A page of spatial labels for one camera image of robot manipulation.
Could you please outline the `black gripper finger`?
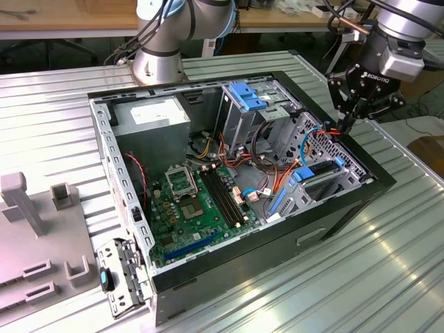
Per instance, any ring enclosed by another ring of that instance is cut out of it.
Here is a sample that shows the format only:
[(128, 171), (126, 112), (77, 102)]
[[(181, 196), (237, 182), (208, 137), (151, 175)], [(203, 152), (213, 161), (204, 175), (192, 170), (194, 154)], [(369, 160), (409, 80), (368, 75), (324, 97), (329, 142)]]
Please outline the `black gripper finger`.
[(357, 121), (373, 120), (387, 112), (400, 109), (406, 105), (406, 99), (400, 91), (388, 96), (376, 97), (379, 88), (375, 88), (368, 98), (351, 96), (346, 111), (346, 133), (349, 133)]
[(351, 65), (341, 73), (330, 73), (327, 86), (334, 108), (338, 111), (336, 128), (347, 135), (356, 121), (355, 108), (358, 104), (358, 65)]

